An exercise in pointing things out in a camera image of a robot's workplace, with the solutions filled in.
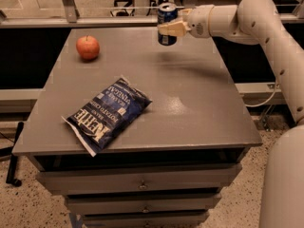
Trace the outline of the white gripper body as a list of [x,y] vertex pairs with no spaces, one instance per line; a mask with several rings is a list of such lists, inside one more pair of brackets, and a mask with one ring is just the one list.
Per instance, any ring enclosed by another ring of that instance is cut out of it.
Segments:
[[203,5],[192,9],[188,15],[187,23],[189,33],[195,38],[209,38],[209,19],[214,5]]

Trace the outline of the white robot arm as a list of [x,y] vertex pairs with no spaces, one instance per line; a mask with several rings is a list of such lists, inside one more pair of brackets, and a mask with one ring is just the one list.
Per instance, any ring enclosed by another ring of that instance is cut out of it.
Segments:
[[259,228],[304,228],[304,50],[282,25],[273,0],[183,9],[176,19],[159,24],[158,31],[262,47],[296,126],[269,151]]

